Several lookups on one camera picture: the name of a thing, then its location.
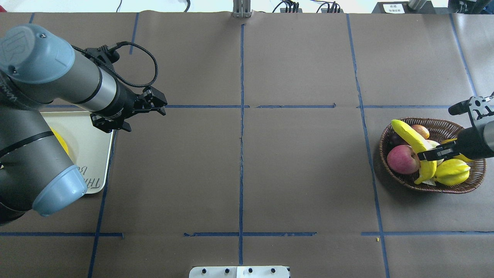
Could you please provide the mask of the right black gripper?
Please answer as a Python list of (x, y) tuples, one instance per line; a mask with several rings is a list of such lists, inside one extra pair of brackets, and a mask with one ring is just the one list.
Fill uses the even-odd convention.
[(450, 141), (443, 145), (440, 144), (436, 148), (432, 148), (427, 141), (418, 142), (418, 159), (420, 161), (450, 159), (458, 154), (460, 152), (456, 150), (456, 141)]

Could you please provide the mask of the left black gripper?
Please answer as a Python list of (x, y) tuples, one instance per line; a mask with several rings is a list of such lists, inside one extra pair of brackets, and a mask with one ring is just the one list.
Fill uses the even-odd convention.
[(102, 132), (113, 130), (131, 132), (130, 124), (125, 120), (139, 113), (158, 112), (166, 115), (168, 105), (165, 95), (153, 86), (143, 88), (136, 94), (127, 86), (117, 86), (116, 96), (106, 108), (91, 113), (91, 123)]

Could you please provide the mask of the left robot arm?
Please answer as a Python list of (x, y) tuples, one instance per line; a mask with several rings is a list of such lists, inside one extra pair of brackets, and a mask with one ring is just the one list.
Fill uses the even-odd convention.
[[(139, 113), (165, 115), (165, 95), (153, 87), (157, 60), (142, 46), (80, 49), (36, 24), (21, 24), (1, 38), (1, 225), (34, 210), (50, 216), (83, 197), (88, 187), (40, 110), (64, 100), (91, 116), (102, 132), (131, 131)], [(137, 46), (153, 61), (154, 77), (134, 84), (116, 73), (117, 49)]]

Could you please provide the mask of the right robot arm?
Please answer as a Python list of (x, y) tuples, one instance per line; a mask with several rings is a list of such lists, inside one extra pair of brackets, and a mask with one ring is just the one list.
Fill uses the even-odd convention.
[(461, 130), (456, 140), (440, 144), (431, 150), (418, 153), (420, 161), (452, 159), (463, 155), (469, 160), (486, 159), (494, 156), (493, 121)]

